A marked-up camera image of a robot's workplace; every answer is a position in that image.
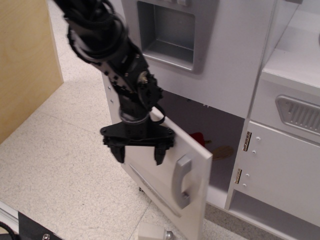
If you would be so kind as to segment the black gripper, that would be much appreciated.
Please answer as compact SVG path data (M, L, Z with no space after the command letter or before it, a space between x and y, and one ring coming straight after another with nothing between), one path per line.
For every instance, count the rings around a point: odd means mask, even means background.
M163 126L165 117L152 120L149 116L139 123L121 121L101 128L104 145L108 146L115 159L125 163L125 147L154 147L154 160L163 163L166 151L174 146L175 132Z

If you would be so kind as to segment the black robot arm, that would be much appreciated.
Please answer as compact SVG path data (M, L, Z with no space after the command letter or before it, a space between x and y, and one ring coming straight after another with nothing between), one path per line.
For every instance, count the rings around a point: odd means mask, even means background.
M56 4L68 23L71 49L107 76L118 95L121 121L101 129L104 144L119 163L125 161L126 146L154 147L155 162L162 164L175 133L150 117L163 90L129 38L126 24L108 0L58 0Z

